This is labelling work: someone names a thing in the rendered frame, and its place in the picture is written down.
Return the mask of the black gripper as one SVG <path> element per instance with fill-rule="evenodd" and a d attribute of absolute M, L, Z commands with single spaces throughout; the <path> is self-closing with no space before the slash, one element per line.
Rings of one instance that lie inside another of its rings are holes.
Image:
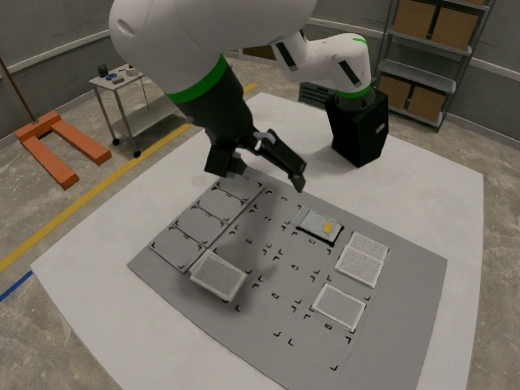
<path fill-rule="evenodd" d="M 223 121 L 203 127 L 211 144 L 230 143 L 236 140 L 239 149 L 245 149 L 255 156 L 262 156 L 288 174 L 298 193 L 301 193 L 306 180 L 303 176 L 307 163 L 284 143 L 273 129 L 260 132 L 253 125 L 253 115 L 242 98 L 237 109 Z M 211 137 L 210 137 L 210 136 Z M 261 141 L 258 150 L 254 149 Z M 262 147 L 263 145 L 263 147 Z M 299 178 L 300 177 L 300 178 Z"/>

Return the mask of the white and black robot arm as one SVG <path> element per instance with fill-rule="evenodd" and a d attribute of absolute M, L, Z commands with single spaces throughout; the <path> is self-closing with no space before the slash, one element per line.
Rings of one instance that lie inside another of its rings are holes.
<path fill-rule="evenodd" d="M 167 95 L 187 124 L 215 125 L 243 98 L 222 52 L 266 45 L 289 81 L 332 79 L 340 110 L 366 111 L 376 99 L 367 42 L 354 33 L 308 41 L 301 28 L 316 2 L 115 0 L 109 32 L 118 54 Z M 204 172 L 234 179 L 243 163 L 237 147 L 236 141 L 211 144 Z"/>

